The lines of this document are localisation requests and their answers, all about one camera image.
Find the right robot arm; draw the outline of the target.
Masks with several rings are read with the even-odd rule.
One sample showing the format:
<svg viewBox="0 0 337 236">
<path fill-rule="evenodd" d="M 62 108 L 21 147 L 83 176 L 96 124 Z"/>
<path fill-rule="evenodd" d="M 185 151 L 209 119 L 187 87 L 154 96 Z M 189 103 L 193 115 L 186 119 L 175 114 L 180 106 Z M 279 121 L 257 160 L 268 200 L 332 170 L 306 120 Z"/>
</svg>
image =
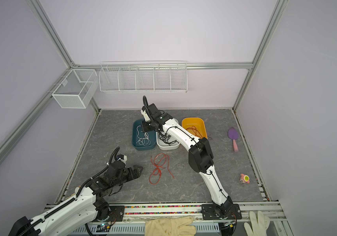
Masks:
<svg viewBox="0 0 337 236">
<path fill-rule="evenodd" d="M 200 174 L 210 192 L 215 211 L 210 215 L 220 219 L 241 219 L 239 205 L 233 203 L 217 176 L 208 139 L 188 132 L 170 114 L 159 110 L 154 103 L 149 104 L 145 96 L 141 114 L 144 117 L 144 132 L 156 131 L 162 135 L 169 135 L 188 151 L 190 167 Z"/>
</svg>

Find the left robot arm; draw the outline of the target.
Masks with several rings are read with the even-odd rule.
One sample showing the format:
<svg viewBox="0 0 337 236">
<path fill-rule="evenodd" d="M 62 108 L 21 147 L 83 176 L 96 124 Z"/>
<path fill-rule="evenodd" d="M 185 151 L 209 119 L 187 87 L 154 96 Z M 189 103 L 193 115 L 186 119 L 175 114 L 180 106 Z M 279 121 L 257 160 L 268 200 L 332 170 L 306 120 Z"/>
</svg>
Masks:
<svg viewBox="0 0 337 236">
<path fill-rule="evenodd" d="M 127 167 L 127 156 L 119 154 L 117 147 L 104 169 L 87 179 L 65 201 L 31 219 L 17 220 L 9 233 L 11 236 L 66 236 L 82 225 L 96 220 L 114 224 L 122 213 L 111 208 L 106 197 L 116 194 L 115 187 L 138 179 L 143 167 Z"/>
</svg>

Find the white plastic tub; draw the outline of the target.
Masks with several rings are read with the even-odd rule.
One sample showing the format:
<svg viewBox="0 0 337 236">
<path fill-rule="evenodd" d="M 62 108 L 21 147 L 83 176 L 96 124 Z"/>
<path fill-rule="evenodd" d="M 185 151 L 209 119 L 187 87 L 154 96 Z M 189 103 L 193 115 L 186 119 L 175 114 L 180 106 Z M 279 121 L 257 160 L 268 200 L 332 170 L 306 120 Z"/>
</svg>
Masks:
<svg viewBox="0 0 337 236">
<path fill-rule="evenodd" d="M 174 150 L 180 146 L 175 138 L 165 132 L 156 132 L 156 142 L 161 150 Z"/>
</svg>

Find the teal plastic tub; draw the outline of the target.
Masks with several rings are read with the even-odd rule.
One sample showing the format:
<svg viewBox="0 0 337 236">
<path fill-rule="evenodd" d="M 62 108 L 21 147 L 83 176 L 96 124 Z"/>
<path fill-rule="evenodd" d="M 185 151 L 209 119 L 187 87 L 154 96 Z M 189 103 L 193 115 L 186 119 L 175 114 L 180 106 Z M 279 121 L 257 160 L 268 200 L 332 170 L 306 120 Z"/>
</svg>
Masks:
<svg viewBox="0 0 337 236">
<path fill-rule="evenodd" d="M 143 121 L 144 119 L 140 119 L 133 123 L 132 145 L 136 150 L 139 151 L 151 150 L 157 144 L 155 131 L 143 131 Z"/>
</svg>

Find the yellow plastic tub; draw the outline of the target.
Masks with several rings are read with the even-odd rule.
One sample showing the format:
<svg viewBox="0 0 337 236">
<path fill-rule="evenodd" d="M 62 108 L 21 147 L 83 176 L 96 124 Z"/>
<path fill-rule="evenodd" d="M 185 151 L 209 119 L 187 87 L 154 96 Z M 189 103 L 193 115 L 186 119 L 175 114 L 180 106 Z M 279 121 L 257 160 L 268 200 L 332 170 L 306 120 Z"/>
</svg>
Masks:
<svg viewBox="0 0 337 236">
<path fill-rule="evenodd" d="M 184 118 L 181 126 L 199 138 L 208 138 L 205 122 L 201 118 Z"/>
</svg>

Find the cream work glove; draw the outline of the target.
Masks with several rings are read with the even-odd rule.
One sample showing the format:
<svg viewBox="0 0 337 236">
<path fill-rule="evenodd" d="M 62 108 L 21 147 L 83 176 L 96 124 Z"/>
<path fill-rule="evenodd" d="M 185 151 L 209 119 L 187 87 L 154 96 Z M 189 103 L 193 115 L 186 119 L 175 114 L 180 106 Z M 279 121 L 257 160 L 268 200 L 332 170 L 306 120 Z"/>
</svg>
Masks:
<svg viewBox="0 0 337 236">
<path fill-rule="evenodd" d="M 179 218 L 159 218 L 147 221 L 145 236 L 194 236 L 196 227 L 192 216 Z"/>
</svg>

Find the small white mesh basket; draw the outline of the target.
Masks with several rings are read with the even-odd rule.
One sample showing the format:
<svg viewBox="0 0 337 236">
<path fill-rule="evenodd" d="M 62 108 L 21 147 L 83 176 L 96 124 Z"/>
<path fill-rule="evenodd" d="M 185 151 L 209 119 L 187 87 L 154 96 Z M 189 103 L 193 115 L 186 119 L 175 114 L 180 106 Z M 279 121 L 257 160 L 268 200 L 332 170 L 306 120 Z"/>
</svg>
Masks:
<svg viewBox="0 0 337 236">
<path fill-rule="evenodd" d="M 64 109 L 85 109 L 99 86 L 94 69 L 72 69 L 52 92 L 53 98 Z"/>
</svg>

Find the small pink toy figure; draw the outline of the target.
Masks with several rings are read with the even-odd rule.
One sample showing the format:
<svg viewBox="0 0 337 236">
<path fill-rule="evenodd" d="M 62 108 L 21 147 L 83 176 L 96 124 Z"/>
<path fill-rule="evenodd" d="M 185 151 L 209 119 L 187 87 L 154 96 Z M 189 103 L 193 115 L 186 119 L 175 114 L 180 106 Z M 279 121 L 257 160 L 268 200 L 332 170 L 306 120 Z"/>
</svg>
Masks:
<svg viewBox="0 0 337 236">
<path fill-rule="evenodd" d="M 248 184 L 248 183 L 250 183 L 251 179 L 248 175 L 240 174 L 240 181 L 243 184 Z"/>
</svg>

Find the white rubber glove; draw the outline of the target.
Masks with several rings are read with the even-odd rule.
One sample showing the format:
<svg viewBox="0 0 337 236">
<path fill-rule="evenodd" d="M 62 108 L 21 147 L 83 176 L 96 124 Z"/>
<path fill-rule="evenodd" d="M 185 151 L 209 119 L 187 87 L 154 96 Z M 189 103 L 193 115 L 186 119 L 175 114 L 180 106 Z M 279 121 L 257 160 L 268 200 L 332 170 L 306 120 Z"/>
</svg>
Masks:
<svg viewBox="0 0 337 236">
<path fill-rule="evenodd" d="M 244 223 L 244 228 L 247 236 L 267 236 L 267 229 L 270 226 L 270 218 L 258 211 L 257 214 L 254 211 L 249 212 L 251 223 Z"/>
</svg>

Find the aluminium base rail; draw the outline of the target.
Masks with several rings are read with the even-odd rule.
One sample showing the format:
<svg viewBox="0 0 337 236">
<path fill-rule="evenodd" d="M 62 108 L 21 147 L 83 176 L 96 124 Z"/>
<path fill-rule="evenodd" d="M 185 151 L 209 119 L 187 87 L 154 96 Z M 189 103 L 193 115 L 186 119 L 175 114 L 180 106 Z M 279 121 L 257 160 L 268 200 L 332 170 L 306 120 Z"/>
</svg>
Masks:
<svg viewBox="0 0 337 236">
<path fill-rule="evenodd" d="M 268 235 L 291 236 L 292 230 L 279 202 L 239 202 L 227 218 L 219 218 L 208 203 L 112 204 L 105 220 L 96 220 L 93 205 L 79 211 L 54 212 L 53 208 L 32 219 L 31 225 L 40 236 L 142 236 L 145 225 L 158 218 L 193 217 L 198 235 L 235 236 L 246 234 L 243 224 L 250 223 L 251 211 L 261 211 L 270 218 Z"/>
</svg>

